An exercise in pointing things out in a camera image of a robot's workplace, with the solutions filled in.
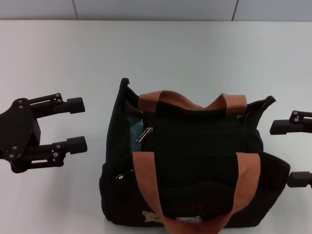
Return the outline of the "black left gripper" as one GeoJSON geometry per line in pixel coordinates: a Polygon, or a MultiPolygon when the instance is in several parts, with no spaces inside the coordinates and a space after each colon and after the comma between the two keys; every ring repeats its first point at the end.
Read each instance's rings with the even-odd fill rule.
{"type": "Polygon", "coordinates": [[[84,136],[39,145],[41,130],[36,117],[85,112],[81,97],[62,99],[60,93],[34,99],[20,98],[0,115],[0,157],[11,164],[14,173],[28,169],[62,167],[67,153],[87,151],[84,136]]]}

